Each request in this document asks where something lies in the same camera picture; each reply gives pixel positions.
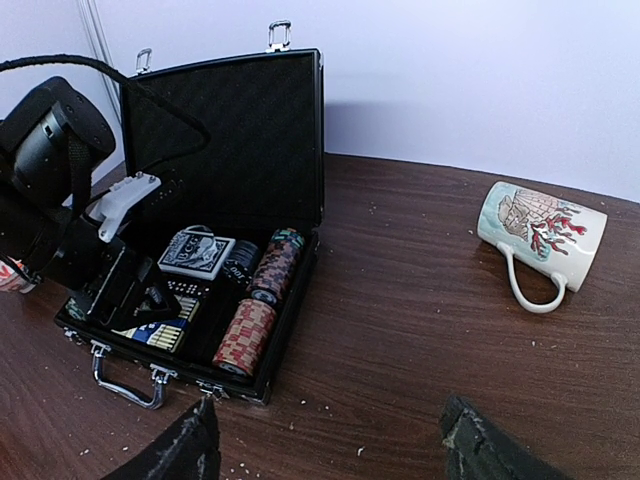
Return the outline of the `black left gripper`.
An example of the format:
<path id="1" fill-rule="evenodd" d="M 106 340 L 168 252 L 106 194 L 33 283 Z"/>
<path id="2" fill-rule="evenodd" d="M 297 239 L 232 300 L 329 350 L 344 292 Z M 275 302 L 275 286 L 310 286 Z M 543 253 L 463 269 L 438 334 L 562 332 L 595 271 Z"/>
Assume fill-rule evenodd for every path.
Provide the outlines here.
<path id="1" fill-rule="evenodd" d="M 180 312 L 166 278 L 149 256 L 115 238 L 99 260 L 96 275 L 64 306 L 73 320 L 129 330 L 171 320 Z"/>

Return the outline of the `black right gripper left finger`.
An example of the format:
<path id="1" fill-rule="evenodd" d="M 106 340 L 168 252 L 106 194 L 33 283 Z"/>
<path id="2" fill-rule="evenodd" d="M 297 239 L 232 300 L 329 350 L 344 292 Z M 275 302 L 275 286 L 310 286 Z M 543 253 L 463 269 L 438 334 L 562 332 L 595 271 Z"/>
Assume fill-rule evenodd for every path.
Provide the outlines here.
<path id="1" fill-rule="evenodd" d="M 202 397 L 138 455 L 112 472 L 113 479 L 218 479 L 220 431 L 214 401 Z"/>

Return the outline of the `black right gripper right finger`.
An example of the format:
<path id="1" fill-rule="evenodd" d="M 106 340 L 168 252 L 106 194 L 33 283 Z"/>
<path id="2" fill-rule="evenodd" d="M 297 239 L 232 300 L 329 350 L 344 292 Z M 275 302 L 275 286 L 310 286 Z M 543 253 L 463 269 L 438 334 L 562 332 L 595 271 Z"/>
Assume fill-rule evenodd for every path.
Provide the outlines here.
<path id="1" fill-rule="evenodd" d="M 448 479 L 567 479 L 498 428 L 467 399 L 447 398 L 439 421 Z"/>

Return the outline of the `blue yellow texas holdem box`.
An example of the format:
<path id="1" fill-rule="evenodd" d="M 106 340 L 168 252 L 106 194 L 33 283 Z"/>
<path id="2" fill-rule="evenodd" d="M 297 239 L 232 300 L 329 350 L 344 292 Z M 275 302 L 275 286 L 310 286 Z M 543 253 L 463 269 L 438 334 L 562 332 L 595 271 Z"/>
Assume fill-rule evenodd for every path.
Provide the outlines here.
<path id="1" fill-rule="evenodd" d="M 114 333 L 150 347 L 175 353 L 201 304 L 200 300 L 195 297 L 177 296 L 177 300 L 181 305 L 181 311 L 177 318 L 129 330 L 114 331 Z"/>

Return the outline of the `blue white playing card box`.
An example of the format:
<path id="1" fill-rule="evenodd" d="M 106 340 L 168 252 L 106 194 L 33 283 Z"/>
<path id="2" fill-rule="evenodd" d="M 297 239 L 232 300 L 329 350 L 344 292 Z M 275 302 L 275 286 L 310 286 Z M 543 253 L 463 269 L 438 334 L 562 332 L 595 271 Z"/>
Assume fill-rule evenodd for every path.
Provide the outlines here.
<path id="1" fill-rule="evenodd" d="M 213 281 L 235 244 L 205 225 L 192 225 L 174 234 L 158 266 L 166 273 Z"/>

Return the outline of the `dark poker chip stack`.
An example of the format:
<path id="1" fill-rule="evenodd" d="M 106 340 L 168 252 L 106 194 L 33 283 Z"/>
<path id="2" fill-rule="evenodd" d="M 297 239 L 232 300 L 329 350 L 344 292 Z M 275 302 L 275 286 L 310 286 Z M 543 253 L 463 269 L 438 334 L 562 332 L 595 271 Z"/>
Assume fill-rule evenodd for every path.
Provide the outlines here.
<path id="1" fill-rule="evenodd" d="M 261 252 L 259 247 L 247 240 L 238 240 L 224 261 L 225 277 L 237 285 L 247 287 L 257 269 Z"/>

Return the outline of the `red black poker chip stack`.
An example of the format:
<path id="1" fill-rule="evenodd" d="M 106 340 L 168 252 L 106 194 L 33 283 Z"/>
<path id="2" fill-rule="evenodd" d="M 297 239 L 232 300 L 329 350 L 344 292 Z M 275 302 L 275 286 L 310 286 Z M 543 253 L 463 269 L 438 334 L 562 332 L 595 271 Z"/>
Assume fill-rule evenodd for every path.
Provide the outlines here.
<path id="1" fill-rule="evenodd" d="M 275 326 L 302 250 L 269 240 L 266 251 L 231 319 L 212 365 L 242 377 L 252 377 Z"/>

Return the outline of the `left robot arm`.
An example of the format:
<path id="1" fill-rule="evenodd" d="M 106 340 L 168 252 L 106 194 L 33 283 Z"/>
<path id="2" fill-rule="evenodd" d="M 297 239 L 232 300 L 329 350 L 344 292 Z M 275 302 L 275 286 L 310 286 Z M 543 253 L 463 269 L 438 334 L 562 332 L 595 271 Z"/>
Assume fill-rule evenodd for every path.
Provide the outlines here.
<path id="1" fill-rule="evenodd" d="M 1 121 L 1 260 L 29 286 L 67 288 L 86 322 L 121 331 L 171 320 L 181 306 L 157 262 L 117 235 L 167 183 L 138 171 L 91 193 L 114 149 L 107 120 L 65 78 L 31 89 Z"/>

